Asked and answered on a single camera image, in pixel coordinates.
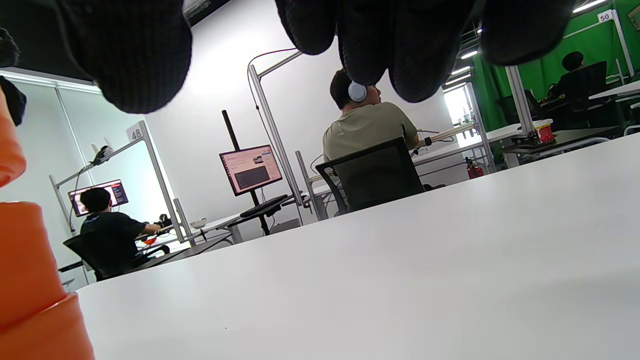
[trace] green curtain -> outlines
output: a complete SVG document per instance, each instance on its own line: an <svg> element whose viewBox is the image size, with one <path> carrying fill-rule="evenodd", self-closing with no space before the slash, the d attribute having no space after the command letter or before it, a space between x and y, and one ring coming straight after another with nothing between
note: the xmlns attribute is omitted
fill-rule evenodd
<svg viewBox="0 0 640 360"><path fill-rule="evenodd" d="M627 14L639 4L639 0L616 0L608 6L596 8L572 19L565 35L598 23L599 13L610 8L617 9L632 63L634 68L638 69L640 67L640 33L633 27ZM566 74L566 70L562 67L562 59L572 51L580 51L584 54L584 62L587 65L606 61L607 75L618 73L615 59L620 61L625 75L629 73L615 23L608 21L564 39L551 53L539 60L520 65L518 68L524 88L532 90L537 99L546 97L549 86L557 83L560 77ZM476 56L472 83L487 131L505 126L504 116L496 103L500 95L503 97L511 95L504 67L495 67L484 61L481 56Z"/></svg>

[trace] keyboard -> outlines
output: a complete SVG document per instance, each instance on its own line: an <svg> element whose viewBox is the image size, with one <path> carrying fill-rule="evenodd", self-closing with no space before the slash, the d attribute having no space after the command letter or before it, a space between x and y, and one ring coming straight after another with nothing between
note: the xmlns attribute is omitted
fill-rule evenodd
<svg viewBox="0 0 640 360"><path fill-rule="evenodd" d="M258 212L260 212L260 211L262 211L262 210L264 210L264 209L266 209L268 207L270 207L270 206L273 206L274 204L279 203L280 201L283 201L286 198L287 198L287 195L280 195L278 197L274 197L273 199L269 199L269 200L263 202L262 204L256 206L255 208L249 209L249 210L245 211L244 213L241 213L240 216L243 217L243 218L250 217L250 216L252 216L252 215L254 215L254 214L256 214L256 213L258 213Z"/></svg>

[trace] orange cup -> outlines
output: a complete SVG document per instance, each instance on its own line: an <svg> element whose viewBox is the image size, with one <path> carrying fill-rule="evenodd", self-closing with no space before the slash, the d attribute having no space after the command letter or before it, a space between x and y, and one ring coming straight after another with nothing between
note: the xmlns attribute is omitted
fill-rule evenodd
<svg viewBox="0 0 640 360"><path fill-rule="evenodd" d="M27 161L18 142L15 125L0 89L0 188L12 182L27 169Z"/></svg>
<svg viewBox="0 0 640 360"><path fill-rule="evenodd" d="M76 293L7 329L0 329L0 359L92 360Z"/></svg>
<svg viewBox="0 0 640 360"><path fill-rule="evenodd" d="M66 294L40 206L32 202L1 203L0 219L0 329L4 329L61 301Z"/></svg>

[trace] mesh chair back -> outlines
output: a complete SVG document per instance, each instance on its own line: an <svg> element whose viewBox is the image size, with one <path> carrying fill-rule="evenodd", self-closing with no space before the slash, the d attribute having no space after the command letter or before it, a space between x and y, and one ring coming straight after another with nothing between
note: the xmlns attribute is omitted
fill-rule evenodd
<svg viewBox="0 0 640 360"><path fill-rule="evenodd" d="M585 111L607 102L607 98L589 100L589 96L607 90L607 62L601 61L562 76L564 95L573 111Z"/></svg>
<svg viewBox="0 0 640 360"><path fill-rule="evenodd" d="M146 257L135 258L137 249L133 241L118 241L107 233L84 233L63 244L95 270L98 281L121 275L148 261Z"/></svg>
<svg viewBox="0 0 640 360"><path fill-rule="evenodd" d="M329 184L340 213L424 192L404 138L320 164L316 169Z"/></svg>

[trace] desk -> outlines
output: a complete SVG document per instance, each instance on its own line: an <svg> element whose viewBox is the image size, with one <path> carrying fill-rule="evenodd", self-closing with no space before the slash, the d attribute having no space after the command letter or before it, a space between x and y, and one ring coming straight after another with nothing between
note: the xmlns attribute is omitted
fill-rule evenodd
<svg viewBox="0 0 640 360"><path fill-rule="evenodd" d="M588 138L606 137L609 135L614 135L615 133L617 133L617 135L620 134L619 126L596 127L594 129L558 130L554 132L554 135L556 136L556 142L554 143L537 147L535 149L519 148L517 145L514 145L512 147L505 148L504 152L506 154L511 153L519 155L533 155L553 150L570 143L586 140Z"/></svg>
<svg viewBox="0 0 640 360"><path fill-rule="evenodd" d="M618 86L617 88L613 88L611 90L607 90L599 94L589 96L589 100L598 99L598 98L607 97L607 96L614 96L614 95L632 95L638 92L640 92L640 80L634 81L633 83L629 83L626 85Z"/></svg>
<svg viewBox="0 0 640 360"><path fill-rule="evenodd" d="M627 136L91 284L96 358L634 359L638 152Z"/></svg>
<svg viewBox="0 0 640 360"><path fill-rule="evenodd" d="M280 201L280 202L278 202L278 203L276 203L276 204L274 204L274 205L272 205L272 206L270 206L270 207L268 207L266 209L263 209L262 211L251 215L250 217L243 218L243 217L240 216L240 214L235 214L235 215L231 215L231 216L226 217L226 218L221 218L221 219L218 219L218 220L215 220L215 221L212 221L212 222L208 222L200 229L193 229L192 228L191 231L193 233L195 233L195 234L196 233L201 233L202 236L204 237L204 234L208 233L210 231L225 229L225 230L228 230L228 231L231 232L231 238L233 239L234 244L241 243L241 242L243 242L243 239L242 239L242 235L240 234L240 230L237 227L238 225L242 224L243 222L247 222L249 220L253 220L253 219L255 219L255 218L257 218L257 217L259 217L261 215L264 215L265 213L268 213L269 211L271 211L273 208L275 208L277 206L280 206L283 202L286 202L286 201L291 200L291 199L293 199L293 195L290 195L290 196L286 197L284 200L282 200L282 201Z"/></svg>
<svg viewBox="0 0 640 360"><path fill-rule="evenodd" d="M516 135L522 134L522 130L518 130L520 126L520 124L513 124L502 127L498 130L489 131L486 134L486 137L489 142L496 142L506 138L511 138ZM443 146L437 150L424 152L422 154L419 154L418 156L413 157L412 160L415 166L419 166L430 163L432 161L446 158L448 156L459 154L461 152L465 152L479 146L482 146L482 139L479 135L475 135L473 138L468 139L466 142L455 142L451 145Z"/></svg>

